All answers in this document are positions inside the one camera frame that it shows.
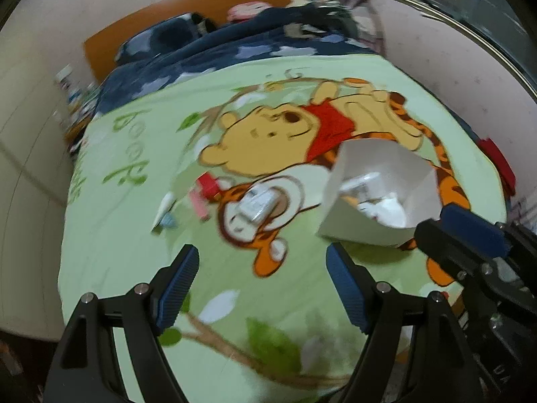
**dark blue bed sheet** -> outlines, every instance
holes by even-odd
[[[330,30],[323,21],[317,26]],[[108,113],[170,84],[245,61],[284,56],[375,54],[338,31],[328,31],[314,39],[288,37],[284,26],[293,23],[315,25],[312,8],[270,8],[250,21],[222,28],[179,50],[120,66],[103,82],[96,112]]]

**dark floor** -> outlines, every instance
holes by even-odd
[[[0,402],[38,403],[56,346],[0,330]]]

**cartoon character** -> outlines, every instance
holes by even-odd
[[[341,86],[357,88],[358,92],[339,96]],[[278,238],[280,229],[300,212],[320,204],[339,145],[348,139],[380,137],[417,150],[423,138],[428,138],[440,163],[439,167],[433,166],[442,204],[456,202],[469,208],[439,138],[409,117],[404,102],[402,95],[375,90],[366,80],[322,80],[308,104],[259,106],[242,119],[232,111],[219,118],[224,134],[218,143],[203,149],[199,161],[254,179],[235,186],[229,180],[220,180],[225,192],[217,203],[218,223],[224,238],[237,247],[257,250],[253,265],[256,275],[267,277],[281,266],[287,244]],[[236,212],[246,191],[259,182],[276,188],[282,201],[257,227]],[[402,249],[415,247],[415,242],[410,240]],[[429,259],[427,266],[437,284],[451,283],[452,279],[434,261]]]

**green blanket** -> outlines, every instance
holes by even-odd
[[[341,141],[391,138],[437,166],[442,203],[506,217],[498,174],[433,96],[380,56],[252,61],[147,95],[88,127],[69,191],[59,290],[65,320],[80,296],[121,295],[199,249],[200,269],[164,352],[191,403],[309,401],[346,383],[365,336],[353,327],[315,235]],[[201,222],[187,197],[205,171],[221,194]],[[252,183],[285,198],[256,227],[236,215]],[[178,227],[151,232],[173,191]],[[460,286],[412,243],[344,243],[376,280],[404,293]],[[142,402],[122,332],[123,378]],[[400,349],[408,344],[401,339]]]

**wooden headboard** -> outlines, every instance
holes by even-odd
[[[86,59],[99,83],[115,68],[114,57],[123,44],[136,33],[186,12],[199,12],[221,25],[229,8],[248,1],[266,1],[273,6],[286,6],[290,0],[163,0],[144,7],[109,25],[84,42]]]

